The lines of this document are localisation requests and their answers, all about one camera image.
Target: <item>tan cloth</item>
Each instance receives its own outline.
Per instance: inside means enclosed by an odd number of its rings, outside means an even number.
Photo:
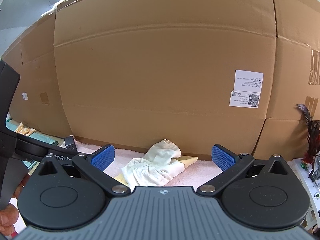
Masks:
[[[22,122],[18,125],[18,127],[16,128],[15,132],[16,133],[20,133],[23,134],[25,136],[30,136],[31,134],[33,134],[36,130],[33,128],[26,128],[23,127]]]
[[[176,158],[177,161],[184,164],[184,168],[187,168],[191,164],[195,163],[198,160],[198,157],[191,157],[191,156],[180,156],[179,158]],[[115,180],[119,181],[123,185],[126,185],[128,187],[128,183],[124,179],[123,174],[119,174],[114,178]]]

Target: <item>sticker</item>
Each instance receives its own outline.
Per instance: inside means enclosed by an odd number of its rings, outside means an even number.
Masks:
[[[232,91],[229,106],[258,108],[260,93]]]
[[[27,93],[23,93],[23,94],[22,94],[22,97],[23,97],[23,100],[28,100],[28,95],[27,95]]]
[[[263,73],[236,70],[235,91],[261,93]]]

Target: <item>pink fabric surface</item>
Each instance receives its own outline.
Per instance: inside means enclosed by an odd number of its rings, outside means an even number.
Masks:
[[[78,152],[87,154],[91,154],[100,149],[100,146],[84,144],[78,141],[76,141],[76,146]],[[111,177],[116,177],[121,173],[121,168],[126,166],[130,160],[133,158],[141,158],[143,156],[143,153],[116,149],[114,162],[111,163],[111,165],[106,168],[104,172]],[[184,172],[173,178],[173,180],[171,180],[166,186],[193,186],[193,188],[196,190],[200,185],[219,175],[221,172],[222,170],[214,162],[197,161],[196,163],[187,167]],[[16,199],[11,199],[10,203],[17,206]],[[14,226],[17,233],[20,233],[26,227],[21,216]]]

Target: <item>blue gripper pad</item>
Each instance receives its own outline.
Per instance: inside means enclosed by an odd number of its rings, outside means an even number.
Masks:
[[[222,171],[229,169],[233,164],[240,160],[238,155],[220,144],[215,144],[212,147],[211,158]]]
[[[87,161],[100,171],[104,171],[115,160],[115,148],[107,144],[87,157]]]

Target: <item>qr code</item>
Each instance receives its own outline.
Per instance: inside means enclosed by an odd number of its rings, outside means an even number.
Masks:
[[[250,94],[248,106],[258,106],[260,95]]]

